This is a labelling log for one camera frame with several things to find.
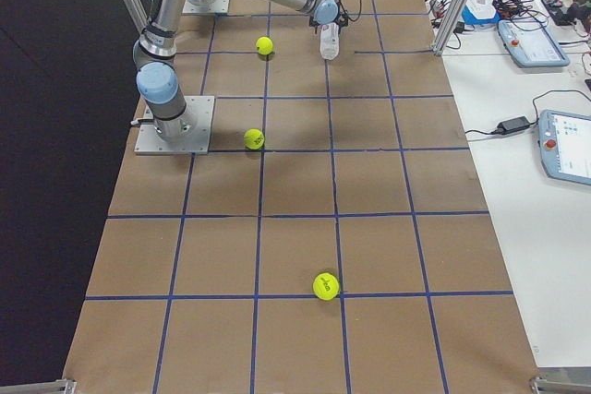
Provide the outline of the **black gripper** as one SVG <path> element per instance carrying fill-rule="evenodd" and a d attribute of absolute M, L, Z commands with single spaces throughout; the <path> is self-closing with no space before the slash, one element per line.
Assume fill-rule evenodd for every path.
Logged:
<path fill-rule="evenodd" d="M 329 26 L 329 25 L 336 25 L 338 28 L 338 33 L 341 33 L 342 28 L 347 27 L 347 15 L 345 13 L 340 13 L 333 21 L 324 24 L 319 23 L 313 17 L 308 18 L 308 25 L 314 29 L 315 33 L 318 33 L 318 29 L 322 27 Z"/>

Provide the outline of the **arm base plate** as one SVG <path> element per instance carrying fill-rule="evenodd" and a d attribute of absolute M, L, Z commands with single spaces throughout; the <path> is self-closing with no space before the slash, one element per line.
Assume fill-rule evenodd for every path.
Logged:
<path fill-rule="evenodd" d="M 184 113 L 171 121 L 153 116 L 145 105 L 134 151 L 138 155 L 207 155 L 214 115 L 213 96 L 186 96 Z"/>
<path fill-rule="evenodd" d="M 185 15 L 226 15 L 230 0 L 185 0 Z"/>

